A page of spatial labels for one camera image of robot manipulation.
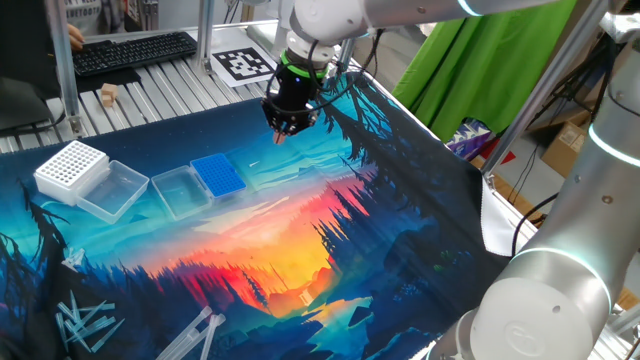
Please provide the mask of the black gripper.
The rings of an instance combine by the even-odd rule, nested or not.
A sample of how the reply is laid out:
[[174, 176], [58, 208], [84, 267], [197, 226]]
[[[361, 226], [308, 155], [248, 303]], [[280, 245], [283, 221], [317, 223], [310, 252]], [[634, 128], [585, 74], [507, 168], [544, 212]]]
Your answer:
[[318, 112], [309, 111], [308, 103], [318, 93], [320, 80], [296, 65], [279, 65], [267, 81], [261, 106], [270, 128], [274, 131], [273, 142], [284, 143], [287, 136], [315, 125]]

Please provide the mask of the person hand at keyboard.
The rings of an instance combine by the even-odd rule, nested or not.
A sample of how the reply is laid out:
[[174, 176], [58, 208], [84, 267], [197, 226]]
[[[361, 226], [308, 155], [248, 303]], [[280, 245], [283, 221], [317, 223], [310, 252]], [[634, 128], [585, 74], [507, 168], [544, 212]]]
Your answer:
[[75, 26], [73, 26], [71, 24], [67, 25], [67, 29], [68, 29], [69, 41], [70, 41], [71, 49], [74, 52], [81, 51], [83, 49], [83, 45], [85, 43], [85, 38], [84, 38], [83, 34], [81, 33], [81, 31], [77, 27], [75, 27]]

